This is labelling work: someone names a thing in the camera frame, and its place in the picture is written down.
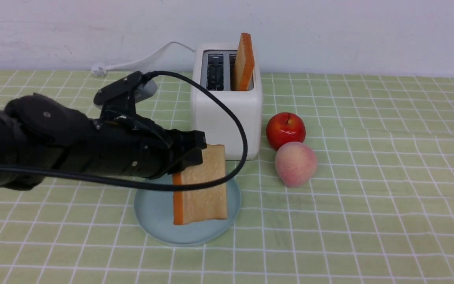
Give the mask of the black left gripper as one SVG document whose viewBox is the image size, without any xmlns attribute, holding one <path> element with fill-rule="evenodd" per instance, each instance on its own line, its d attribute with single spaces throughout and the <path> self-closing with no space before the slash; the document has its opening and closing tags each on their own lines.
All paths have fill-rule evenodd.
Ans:
<svg viewBox="0 0 454 284">
<path fill-rule="evenodd" d="M 91 119 L 83 114 L 60 120 L 66 145 L 60 170 L 96 176 L 156 178 L 203 163 L 203 131 L 168 131 L 139 115 Z"/>
</svg>

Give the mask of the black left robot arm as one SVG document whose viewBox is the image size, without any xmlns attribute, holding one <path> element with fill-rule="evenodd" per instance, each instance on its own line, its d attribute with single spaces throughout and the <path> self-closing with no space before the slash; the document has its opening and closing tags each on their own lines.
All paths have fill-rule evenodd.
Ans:
<svg viewBox="0 0 454 284">
<path fill-rule="evenodd" d="M 135 113 L 92 119 L 26 95 L 0 111 L 0 164 L 155 179 L 203 162 L 201 131 L 167 130 Z"/>
</svg>

